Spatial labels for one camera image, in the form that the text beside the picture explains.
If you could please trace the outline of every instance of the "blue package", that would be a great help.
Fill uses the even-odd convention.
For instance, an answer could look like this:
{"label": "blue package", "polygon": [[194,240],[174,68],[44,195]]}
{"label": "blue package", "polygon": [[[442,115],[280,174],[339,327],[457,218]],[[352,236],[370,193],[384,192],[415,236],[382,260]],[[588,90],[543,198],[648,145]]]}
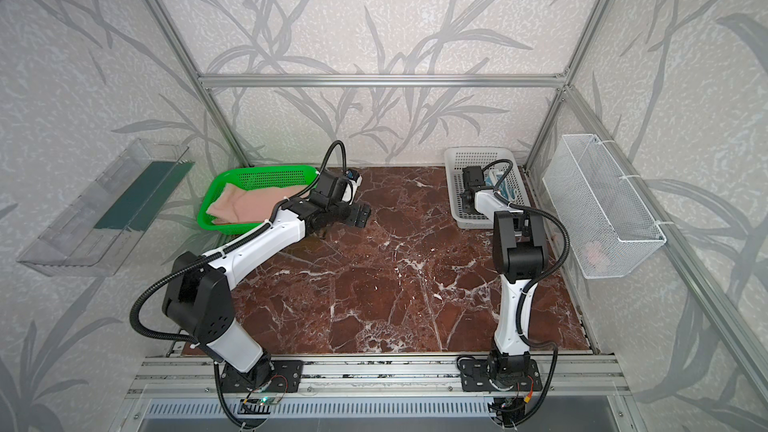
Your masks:
{"label": "blue package", "polygon": [[[486,186],[494,186],[496,185],[496,182],[504,175],[504,171],[497,170],[496,168],[492,168],[488,171],[488,176],[485,177],[485,185]],[[510,188],[507,184],[507,181],[504,181],[501,186],[498,188],[498,193],[502,195],[502,197],[506,198],[510,202],[514,200],[516,197],[515,195],[516,190],[514,188]]]}

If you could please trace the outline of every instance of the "pink cloth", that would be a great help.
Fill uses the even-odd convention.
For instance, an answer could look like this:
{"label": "pink cloth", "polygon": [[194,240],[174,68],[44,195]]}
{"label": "pink cloth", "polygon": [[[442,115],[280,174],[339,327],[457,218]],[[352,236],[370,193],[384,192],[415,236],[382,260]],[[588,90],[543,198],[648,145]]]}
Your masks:
{"label": "pink cloth", "polygon": [[306,186],[266,187],[243,190],[235,184],[226,184],[221,196],[206,212],[215,216],[214,224],[250,224],[264,222],[272,209],[285,197],[291,197]]}

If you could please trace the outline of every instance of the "red marble table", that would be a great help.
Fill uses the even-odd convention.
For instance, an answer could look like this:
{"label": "red marble table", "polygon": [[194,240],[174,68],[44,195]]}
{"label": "red marble table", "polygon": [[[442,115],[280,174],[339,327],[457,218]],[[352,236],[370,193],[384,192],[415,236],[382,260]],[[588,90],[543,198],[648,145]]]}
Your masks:
{"label": "red marble table", "polygon": [[[501,301],[491,231],[456,226],[444,168],[360,173],[368,226],[333,226],[258,267],[233,291],[245,330],[273,354],[489,350]],[[559,272],[532,309],[532,340],[589,349]]]}

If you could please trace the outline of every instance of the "textured wall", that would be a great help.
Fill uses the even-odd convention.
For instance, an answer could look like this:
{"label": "textured wall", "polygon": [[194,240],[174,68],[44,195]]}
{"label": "textured wall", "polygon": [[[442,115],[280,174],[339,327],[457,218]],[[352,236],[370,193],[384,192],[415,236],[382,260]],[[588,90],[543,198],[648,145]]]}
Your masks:
{"label": "textured wall", "polygon": [[[0,0],[0,430],[106,430],[136,367],[168,344],[128,326],[227,166],[224,141],[139,0]],[[48,278],[15,258],[136,137],[197,162],[120,271]],[[145,320],[170,330],[159,303]]]}
{"label": "textured wall", "polygon": [[[765,3],[616,0],[577,87],[768,344]],[[536,178],[559,136],[579,132],[566,110]],[[622,279],[587,282],[574,263],[568,276],[652,430],[768,430],[768,412],[665,254]]]}
{"label": "textured wall", "polygon": [[[522,163],[553,94],[461,87],[228,89],[217,100],[253,163],[318,163],[331,141],[342,139],[351,163],[437,165],[448,146],[505,147]],[[426,108],[409,113],[409,100]]]}
{"label": "textured wall", "polygon": [[[554,73],[565,68],[594,0],[163,2],[207,73]],[[256,162],[317,162],[343,139],[358,162],[397,165],[440,163],[450,146],[504,146],[525,158],[523,144],[535,138],[552,92],[217,95]]]}

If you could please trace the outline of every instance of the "red wire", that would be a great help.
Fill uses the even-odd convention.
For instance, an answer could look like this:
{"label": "red wire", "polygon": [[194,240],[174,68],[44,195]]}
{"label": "red wire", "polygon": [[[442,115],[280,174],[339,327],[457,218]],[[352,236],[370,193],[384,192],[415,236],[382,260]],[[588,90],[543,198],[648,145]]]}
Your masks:
{"label": "red wire", "polygon": [[286,388],[283,390],[283,395],[280,396],[280,400],[282,400],[286,396],[286,392],[288,391],[288,379],[286,379],[283,375],[276,375],[272,378],[272,380],[275,380],[277,378],[282,378],[286,382]]}

